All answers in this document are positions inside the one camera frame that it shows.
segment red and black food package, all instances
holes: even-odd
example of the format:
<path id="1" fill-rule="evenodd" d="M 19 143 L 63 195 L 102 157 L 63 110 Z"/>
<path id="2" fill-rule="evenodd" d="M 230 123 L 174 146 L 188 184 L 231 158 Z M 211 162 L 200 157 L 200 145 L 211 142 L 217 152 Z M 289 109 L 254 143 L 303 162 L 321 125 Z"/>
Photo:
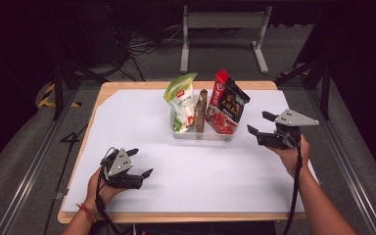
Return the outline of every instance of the red and black food package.
<path id="1" fill-rule="evenodd" d="M 236 85 L 225 70 L 221 70 L 215 75 L 206 120 L 216 132 L 234 134 L 244 106 L 249 102 L 250 97 Z"/>

